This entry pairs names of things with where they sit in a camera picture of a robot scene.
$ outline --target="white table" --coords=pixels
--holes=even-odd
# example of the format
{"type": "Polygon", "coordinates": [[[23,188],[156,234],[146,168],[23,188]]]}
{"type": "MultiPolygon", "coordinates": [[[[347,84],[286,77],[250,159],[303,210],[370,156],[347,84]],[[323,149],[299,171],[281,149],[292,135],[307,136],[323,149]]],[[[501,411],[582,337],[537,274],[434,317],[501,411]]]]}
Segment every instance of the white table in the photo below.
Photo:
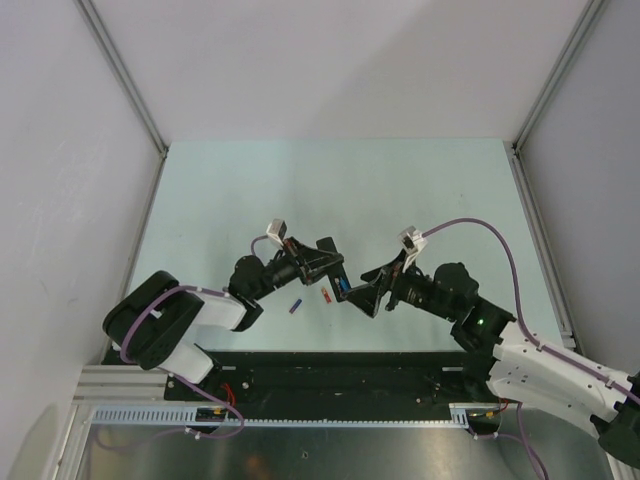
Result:
{"type": "MultiPolygon", "coordinates": [[[[561,344],[502,141],[497,139],[180,142],[169,151],[134,271],[132,288],[156,270],[181,283],[221,289],[251,240],[273,218],[288,236],[314,246],[332,236],[352,285],[392,260],[397,234],[473,216],[496,226],[518,267],[524,314],[533,331],[561,344]]],[[[268,242],[257,247],[268,260],[268,242]]],[[[497,240],[476,225],[430,238],[418,259],[432,275],[463,262],[480,294],[514,312],[511,275],[497,240]]],[[[457,350],[451,325],[408,305],[375,319],[355,307],[326,304],[325,279],[287,285],[260,301],[263,315],[243,333],[190,332],[206,349],[269,351],[457,350]],[[302,304],[291,315],[298,299],[302,304]]]]}

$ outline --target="wall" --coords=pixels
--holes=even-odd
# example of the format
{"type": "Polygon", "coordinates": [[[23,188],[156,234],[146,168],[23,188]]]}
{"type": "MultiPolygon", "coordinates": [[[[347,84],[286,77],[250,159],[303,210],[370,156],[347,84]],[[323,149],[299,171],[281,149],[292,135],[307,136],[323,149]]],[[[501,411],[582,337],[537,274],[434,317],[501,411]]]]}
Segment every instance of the wall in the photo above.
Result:
{"type": "Polygon", "coordinates": [[[96,0],[167,141],[512,140],[587,0],[96,0]]]}
{"type": "Polygon", "coordinates": [[[158,157],[73,2],[0,3],[0,44],[0,478],[25,480],[104,342],[158,157]]]}
{"type": "Polygon", "coordinates": [[[640,2],[612,1],[524,149],[576,329],[640,368],[640,2]]]}

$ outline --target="gray wall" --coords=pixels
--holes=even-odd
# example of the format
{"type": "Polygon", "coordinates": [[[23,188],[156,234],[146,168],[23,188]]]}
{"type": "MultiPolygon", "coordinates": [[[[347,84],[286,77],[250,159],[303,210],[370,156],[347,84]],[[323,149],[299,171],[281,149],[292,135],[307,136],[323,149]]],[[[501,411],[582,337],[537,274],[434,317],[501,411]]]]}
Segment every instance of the gray wall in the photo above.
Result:
{"type": "Polygon", "coordinates": [[[105,340],[158,157],[72,1],[0,2],[0,45],[0,478],[22,480],[105,340]]]}
{"type": "Polygon", "coordinates": [[[586,353],[640,369],[640,2],[613,0],[523,155],[586,353]]]}

